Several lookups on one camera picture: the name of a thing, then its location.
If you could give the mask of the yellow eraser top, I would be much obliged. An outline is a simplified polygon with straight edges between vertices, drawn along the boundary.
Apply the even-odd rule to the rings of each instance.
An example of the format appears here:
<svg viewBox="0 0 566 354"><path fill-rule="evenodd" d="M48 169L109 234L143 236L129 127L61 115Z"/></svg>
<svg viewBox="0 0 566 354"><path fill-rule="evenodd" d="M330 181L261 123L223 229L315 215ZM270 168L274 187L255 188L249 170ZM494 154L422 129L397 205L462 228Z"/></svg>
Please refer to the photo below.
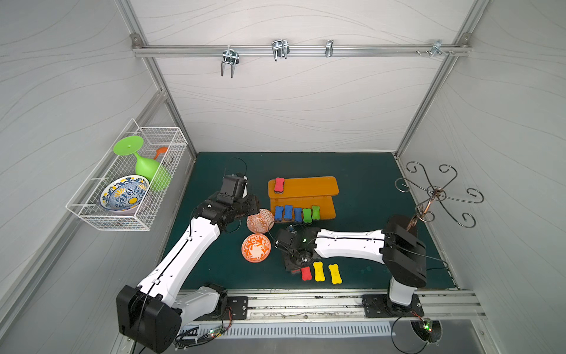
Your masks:
<svg viewBox="0 0 566 354"><path fill-rule="evenodd" d="M312 264L314 271L315 271L315 281L317 283L321 283L324 282L326 280L325 275L324 275L324 265L322 262L318 261L318 262L314 262Z"/></svg>
<svg viewBox="0 0 566 354"><path fill-rule="evenodd" d="M330 264L328 265L328 269L330 271L331 281L333 285L339 285L343 283L338 264Z"/></svg>

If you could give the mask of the orange wooden two-tier shelf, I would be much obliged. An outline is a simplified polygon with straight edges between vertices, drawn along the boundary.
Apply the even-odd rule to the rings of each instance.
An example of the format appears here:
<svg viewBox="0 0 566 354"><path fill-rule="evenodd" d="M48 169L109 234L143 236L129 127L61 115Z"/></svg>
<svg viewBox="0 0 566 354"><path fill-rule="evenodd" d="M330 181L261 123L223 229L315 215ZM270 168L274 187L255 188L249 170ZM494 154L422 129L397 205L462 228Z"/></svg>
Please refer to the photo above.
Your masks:
<svg viewBox="0 0 566 354"><path fill-rule="evenodd" d="M268 182L268 196L270 210L274 215L276 206L291 205L295 207L312 208L318 205L321 208L321 220L336 218L333 197L339 194L338 182L334 176L286 178L284 193L274 193L275 179Z"/></svg>

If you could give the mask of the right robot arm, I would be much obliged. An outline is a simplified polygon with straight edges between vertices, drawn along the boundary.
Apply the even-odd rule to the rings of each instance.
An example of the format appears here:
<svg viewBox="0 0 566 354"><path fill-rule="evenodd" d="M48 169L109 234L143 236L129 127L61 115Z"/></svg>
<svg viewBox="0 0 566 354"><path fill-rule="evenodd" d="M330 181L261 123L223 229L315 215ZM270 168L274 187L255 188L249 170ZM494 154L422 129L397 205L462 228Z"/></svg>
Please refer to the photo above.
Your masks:
<svg viewBox="0 0 566 354"><path fill-rule="evenodd" d="M294 226L279 230L274 247L282 251L284 267L299 273L304 280L326 280L330 272L334 285L340 285L340 268L333 263L324 266L322 260L353 258L384 265L391 275L384 300L390 311L409 311L417 301L415 291L427 284L426 245L411 228L412 221L395 215L382 230L337 232L320 227Z"/></svg>

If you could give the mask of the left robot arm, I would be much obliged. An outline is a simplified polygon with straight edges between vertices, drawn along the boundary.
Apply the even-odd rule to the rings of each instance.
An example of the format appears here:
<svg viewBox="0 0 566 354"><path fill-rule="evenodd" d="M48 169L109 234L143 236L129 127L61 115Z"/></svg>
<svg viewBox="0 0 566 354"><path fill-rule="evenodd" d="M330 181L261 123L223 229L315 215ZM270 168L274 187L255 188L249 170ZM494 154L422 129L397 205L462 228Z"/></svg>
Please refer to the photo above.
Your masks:
<svg viewBox="0 0 566 354"><path fill-rule="evenodd" d="M224 299L220 286L202 286L183 302L177 296L204 252L222 231L237 219L256 215L256 196L223 197L215 193L191 214L178 243L137 286L124 286L116 297L119 332L155 353L163 353L175 341L181 327L214 313Z"/></svg>

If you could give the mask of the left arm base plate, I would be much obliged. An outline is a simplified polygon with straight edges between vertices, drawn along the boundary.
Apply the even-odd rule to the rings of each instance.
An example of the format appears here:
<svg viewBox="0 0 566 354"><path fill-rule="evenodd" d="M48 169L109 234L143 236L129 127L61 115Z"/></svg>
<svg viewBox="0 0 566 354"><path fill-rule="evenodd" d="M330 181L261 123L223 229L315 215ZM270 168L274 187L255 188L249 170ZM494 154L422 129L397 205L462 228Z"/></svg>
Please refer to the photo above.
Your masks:
<svg viewBox="0 0 566 354"><path fill-rule="evenodd" d="M249 298L247 296L222 296L214 311L198 317L196 321L245 320L248 316Z"/></svg>

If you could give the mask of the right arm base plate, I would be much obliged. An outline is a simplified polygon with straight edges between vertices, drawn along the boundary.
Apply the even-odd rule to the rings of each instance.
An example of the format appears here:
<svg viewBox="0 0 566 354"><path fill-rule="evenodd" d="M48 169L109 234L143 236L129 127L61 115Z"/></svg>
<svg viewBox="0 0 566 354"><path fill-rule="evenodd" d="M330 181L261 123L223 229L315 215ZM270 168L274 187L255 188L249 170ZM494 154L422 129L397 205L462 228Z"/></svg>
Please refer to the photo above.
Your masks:
<svg viewBox="0 0 566 354"><path fill-rule="evenodd" d="M365 318L424 317L423 306L417 294L413 294L408 306L398 305L387 294L365 294L362 296Z"/></svg>

